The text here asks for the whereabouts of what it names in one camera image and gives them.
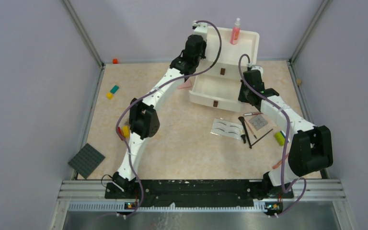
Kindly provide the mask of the grey eyeshadow palette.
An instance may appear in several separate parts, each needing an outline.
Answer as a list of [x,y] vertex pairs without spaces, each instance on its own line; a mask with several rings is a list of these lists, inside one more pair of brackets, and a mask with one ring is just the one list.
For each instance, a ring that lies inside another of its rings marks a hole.
[[255,128],[255,130],[259,130],[268,124],[267,120],[262,115],[256,115],[249,120],[249,123]]

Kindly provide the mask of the white drawer organizer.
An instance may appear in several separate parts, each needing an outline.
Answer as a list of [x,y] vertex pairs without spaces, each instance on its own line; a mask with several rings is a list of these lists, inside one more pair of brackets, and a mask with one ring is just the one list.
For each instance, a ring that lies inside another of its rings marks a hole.
[[242,54],[248,54],[250,63],[256,64],[260,35],[241,30],[237,44],[232,45],[232,30],[222,27],[218,30],[222,39],[218,61],[207,72],[195,76],[193,87],[189,91],[189,100],[204,106],[239,112],[243,103],[238,100],[242,85],[238,61]]

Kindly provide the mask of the pink rectangular sponge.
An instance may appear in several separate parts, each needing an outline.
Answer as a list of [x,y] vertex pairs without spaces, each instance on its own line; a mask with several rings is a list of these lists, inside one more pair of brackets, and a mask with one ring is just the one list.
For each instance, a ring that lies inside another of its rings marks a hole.
[[191,87],[192,87],[191,80],[187,80],[183,84],[179,85],[178,89],[186,89],[186,88],[191,88]]

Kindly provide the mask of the pink spray bottle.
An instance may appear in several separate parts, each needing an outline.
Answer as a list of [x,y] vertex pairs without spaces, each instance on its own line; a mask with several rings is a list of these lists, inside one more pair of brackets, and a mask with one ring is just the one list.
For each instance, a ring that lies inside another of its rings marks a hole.
[[236,22],[234,24],[234,27],[232,29],[231,32],[231,39],[230,39],[230,43],[232,45],[236,45],[238,43],[239,40],[239,34],[240,34],[240,18],[236,19]]

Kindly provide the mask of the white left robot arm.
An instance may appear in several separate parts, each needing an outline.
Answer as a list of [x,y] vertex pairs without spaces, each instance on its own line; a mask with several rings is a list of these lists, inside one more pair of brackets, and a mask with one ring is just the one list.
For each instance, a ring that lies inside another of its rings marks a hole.
[[201,59],[205,58],[207,43],[200,35],[190,35],[181,54],[175,58],[164,76],[146,95],[133,98],[126,113],[129,114],[129,140],[123,162],[113,175],[113,185],[116,192],[123,198],[129,198],[134,193],[134,183],[144,148],[151,137],[160,128],[157,109],[160,109],[166,99],[188,78],[195,76],[196,68]]

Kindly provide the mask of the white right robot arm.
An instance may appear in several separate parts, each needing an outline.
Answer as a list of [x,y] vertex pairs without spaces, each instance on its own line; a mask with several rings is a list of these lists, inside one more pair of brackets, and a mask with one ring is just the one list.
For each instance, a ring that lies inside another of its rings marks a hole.
[[285,134],[285,144],[289,145],[283,147],[287,158],[281,166],[264,175],[262,192],[265,196],[275,197],[281,192],[281,186],[332,166],[332,137],[327,126],[316,126],[305,120],[276,90],[266,89],[261,70],[243,72],[241,82],[239,100],[251,104],[274,121]]

